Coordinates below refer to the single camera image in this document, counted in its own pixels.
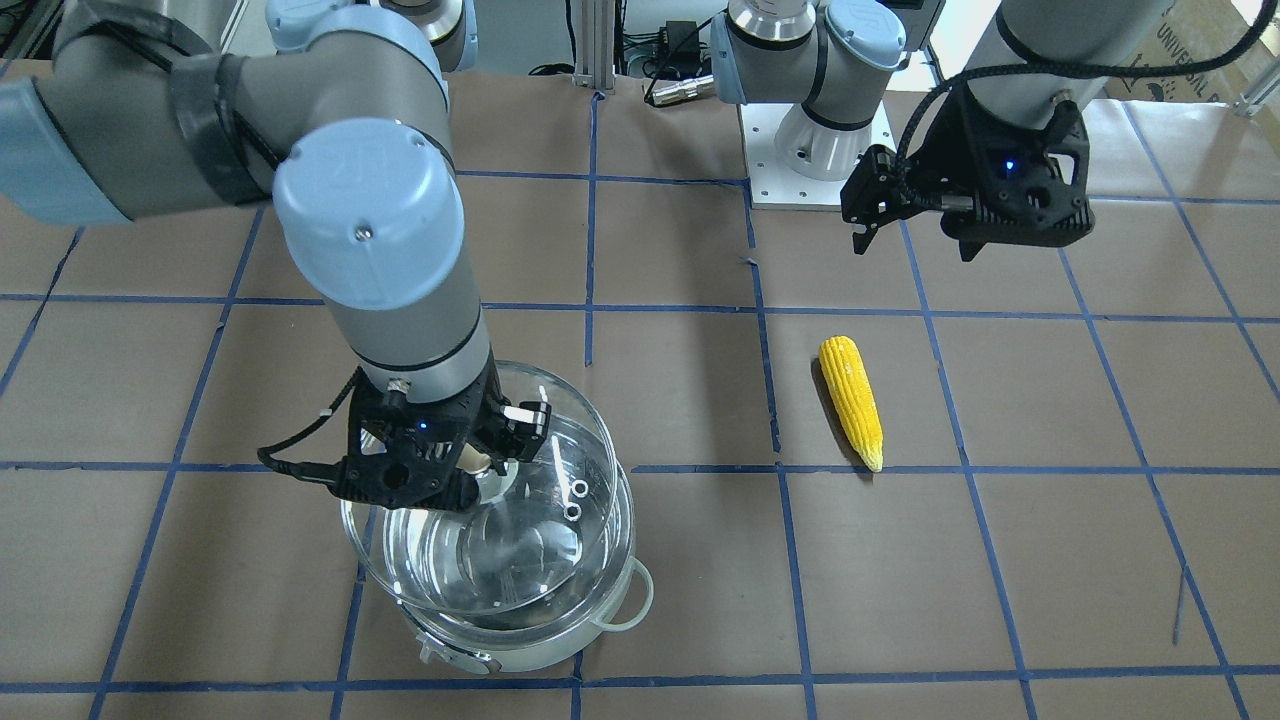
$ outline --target black cord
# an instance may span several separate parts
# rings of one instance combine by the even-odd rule
[[[568,51],[577,65],[577,36],[573,35],[573,0],[564,0],[564,27],[568,28]]]
[[[262,137],[262,133],[257,132],[257,128],[255,128],[252,123],[244,119],[244,115],[241,115],[239,110],[236,110],[232,114],[232,117],[233,120],[236,122],[236,135],[238,135],[241,140],[243,140],[253,150],[256,150],[257,154],[262,156],[262,160],[271,168],[271,170],[279,168],[280,163],[283,163],[284,159],[280,158],[280,155],[271,149],[271,146],[266,142],[266,138]]]
[[[623,67],[622,56],[622,40],[625,37],[622,32],[622,23],[626,22],[626,1],[617,0],[613,3],[613,72],[623,73],[626,68]]]
[[[667,67],[671,64],[671,56],[675,55],[676,53],[680,53],[680,50],[689,42],[690,38],[698,37],[698,33],[703,32],[703,28],[712,24],[712,20],[714,20],[716,17],[719,14],[721,13],[716,13],[714,15],[707,18],[694,29],[694,32],[686,35],[685,37],[681,37],[680,42],[677,42],[673,47],[667,47],[667,53],[662,56],[662,60],[657,63],[657,68],[654,69],[653,76],[650,76],[653,79],[649,81],[649,88],[644,91],[644,101],[646,104],[654,105],[653,88],[654,86],[658,85],[658,76],[660,76],[662,72],[666,70]]]
[[[342,392],[339,392],[338,397],[335,397],[333,402],[329,404],[328,411],[321,413],[320,416],[312,420],[310,425],[302,428],[297,433],[289,436],[287,439],[282,439],[275,445],[269,445],[266,447],[257,448],[259,461],[262,462],[262,465],[266,465],[266,468],[270,469],[271,471],[280,473],[282,475],[293,475],[294,478],[305,479],[301,477],[302,469],[297,464],[289,462],[288,460],[276,460],[275,457],[273,457],[273,455],[280,452],[282,450],[288,450],[294,445],[298,445],[300,442],[311,437],[311,433],[324,427],[324,424],[329,421],[329,418],[333,418],[334,413],[337,413],[338,409],[342,407],[342,404],[346,402],[347,396],[351,395],[351,391],[356,388],[356,382],[360,379],[360,374],[361,374],[360,368],[356,368],[356,372],[351,374],[351,378],[347,380],[347,384],[342,386]]]
[[[1185,65],[1160,65],[1149,68],[1138,67],[1120,67],[1120,65],[1092,65],[1087,63],[1029,63],[1019,65],[992,65],[987,68],[973,68],[970,70],[964,70],[957,76],[952,76],[940,83],[937,87],[931,90],[920,104],[916,105],[915,111],[911,113],[911,119],[906,122],[906,127],[902,128],[902,138],[899,141],[897,158],[893,161],[893,173],[904,178],[905,182],[905,169],[906,169],[906,152],[911,146],[911,137],[915,135],[915,129],[919,127],[920,120],[924,119],[924,114],[929,110],[929,106],[941,97],[943,94],[948,92],[952,87],[974,79],[987,78],[987,77],[1006,77],[1006,76],[1027,76],[1027,74],[1050,74],[1059,76],[1071,79],[1092,79],[1098,77],[1115,77],[1115,78],[1144,78],[1144,77],[1175,77],[1175,76],[1192,76],[1198,73],[1207,73],[1230,65],[1238,60],[1244,53],[1262,37],[1262,33],[1267,29],[1267,24],[1275,17],[1277,0],[1263,0],[1262,9],[1258,12],[1258,18],[1253,22],[1249,29],[1240,37],[1240,40],[1231,46],[1230,50],[1219,55],[1217,58],[1210,60],[1201,60],[1198,63],[1187,63]]]
[[[568,63],[548,63],[545,65],[538,65],[536,68],[529,70],[531,76],[563,76],[573,74],[573,65]]]

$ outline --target robotic arm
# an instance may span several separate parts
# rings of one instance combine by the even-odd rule
[[[841,191],[854,251],[886,223],[942,211],[942,231],[970,261],[989,242],[1064,247],[1093,229],[1083,110],[1107,77],[1202,73],[1233,63],[1275,15],[1266,0],[1239,42],[1212,60],[1117,67],[1170,0],[1004,0],[968,68],[931,91],[911,115],[899,154],[874,145]],[[928,105],[948,92],[924,141],[911,136]]]
[[[436,26],[349,1],[271,12],[289,53],[246,59],[161,14],[79,0],[55,74],[0,87],[0,191],[52,224],[274,199],[360,369],[334,405],[353,393],[340,462],[274,459],[289,441],[262,461],[344,500],[468,507],[481,469],[532,457],[550,407],[516,406],[498,384],[463,246]],[[447,32],[436,40],[458,47]]]
[[[1107,77],[1207,72],[1234,61],[1266,27],[1275,0],[1235,47],[1203,63],[1117,67],[1172,0],[1004,0],[969,67],[934,88],[911,117],[900,154],[868,132],[890,76],[934,18],[922,3],[731,0],[710,20],[714,81],[658,94],[664,105],[714,86],[721,100],[795,102],[776,156],[806,178],[836,182],[854,251],[886,223],[942,211],[943,232],[969,261],[989,242],[1066,246],[1093,229],[1083,110]],[[928,105],[948,92],[919,149],[906,156]]]

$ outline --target plastic corn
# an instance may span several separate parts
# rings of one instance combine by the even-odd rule
[[[884,430],[858,346],[844,336],[829,338],[818,350],[818,363],[849,443],[873,473],[881,471],[884,468]]]

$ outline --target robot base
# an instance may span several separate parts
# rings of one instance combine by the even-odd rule
[[[817,181],[792,170],[778,156],[773,138],[788,104],[753,102],[741,105],[742,146],[746,170],[751,178],[751,206],[769,210],[840,210],[840,188],[845,179]],[[876,109],[870,124],[873,142],[893,147],[893,132],[884,114],[884,105]]]

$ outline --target electrical cable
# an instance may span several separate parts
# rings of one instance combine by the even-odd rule
[[[698,27],[696,27],[696,28],[694,29],[694,32],[691,32],[691,33],[686,35],[685,37],[681,37],[681,38],[680,38],[680,42],[677,42],[677,44],[676,44],[675,46],[672,46],[672,47],[668,47],[668,49],[667,49],[667,53],[666,53],[666,54],[663,54],[663,56],[662,56],[662,60],[657,63],[657,68],[654,69],[654,72],[653,72],[653,76],[652,76],[652,79],[649,81],[649,87],[648,87],[648,90],[645,90],[645,91],[644,91],[644,101],[645,101],[645,102],[646,102],[648,105],[653,105],[653,106],[657,106],[657,105],[654,105],[654,101],[653,101],[653,88],[654,88],[654,87],[655,87],[655,86],[658,85],[658,76],[660,76],[660,74],[662,74],[662,72],[663,72],[663,70],[666,70],[666,69],[667,69],[667,67],[669,65],[669,63],[671,63],[671,56],[672,56],[672,55],[675,55],[676,53],[680,53],[680,51],[681,51],[681,49],[684,49],[684,47],[685,47],[685,45],[686,45],[686,44],[689,42],[689,38],[691,38],[691,37],[698,37],[698,35],[699,35],[700,32],[703,32],[703,28],[705,28],[707,26],[712,24],[712,20],[714,20],[714,19],[716,19],[716,18],[717,18],[717,17],[718,17],[719,14],[721,14],[721,13],[716,13],[714,15],[712,15],[712,17],[707,18],[705,20],[703,20],[703,22],[701,22],[701,23],[700,23],[700,24],[699,24],[699,26],[698,26]]]
[[[573,65],[568,63],[548,63],[529,70],[529,74],[538,77],[573,74]]]
[[[360,380],[360,374],[361,369],[356,368],[356,372],[351,374],[351,378],[347,380],[347,384],[342,386],[342,392],[338,393],[338,397],[335,397],[333,402],[329,404],[329,407],[324,413],[321,413],[320,416],[312,420],[310,425],[302,428],[297,433],[289,436],[287,439],[282,439],[275,445],[269,445],[266,447],[257,448],[259,461],[262,462],[262,465],[265,465],[274,473],[280,473],[282,475],[292,475],[300,480],[311,482],[310,478],[303,477],[305,471],[301,465],[296,462],[289,462],[288,460],[276,460],[275,457],[273,457],[273,455],[280,452],[282,450],[288,450],[293,447],[294,445],[310,437],[311,433],[324,427],[324,424],[328,423],[330,418],[333,418],[334,413],[338,411],[338,407],[342,407],[342,404],[347,400],[347,396],[351,395],[351,391],[355,389],[356,382]]]
[[[1262,8],[1258,10],[1258,17],[1249,27],[1249,29],[1240,37],[1240,40],[1231,46],[1230,50],[1212,58],[1210,60],[1201,60],[1198,63],[1187,63],[1183,65],[1160,65],[1148,68],[1137,67],[1121,67],[1121,65],[1093,65],[1087,63],[1028,63],[1016,65],[992,65],[987,68],[973,68],[964,70],[960,74],[951,76],[946,81],[941,82],[937,87],[931,90],[920,104],[916,105],[915,111],[911,113],[911,118],[906,122],[902,128],[902,137],[897,143],[899,152],[897,158],[893,160],[893,173],[902,178],[904,188],[909,191],[909,196],[914,197],[914,192],[905,187],[905,170],[906,170],[906,152],[910,149],[911,137],[915,135],[915,129],[919,127],[920,122],[924,119],[924,114],[929,110],[929,106],[941,97],[943,94],[950,92],[952,87],[966,83],[969,81],[988,78],[988,77],[1007,77],[1007,76],[1027,76],[1027,74],[1050,74],[1059,76],[1070,79],[1092,79],[1100,77],[1115,77],[1115,78],[1144,78],[1144,77],[1174,77],[1174,76],[1190,76],[1197,73],[1207,73],[1230,65],[1238,60],[1242,55],[1254,42],[1262,37],[1262,33],[1267,29],[1267,24],[1275,17],[1276,3],[1280,0],[1263,0]]]
[[[573,35],[573,0],[564,0],[564,27],[568,28],[568,51],[577,65],[577,36]]]

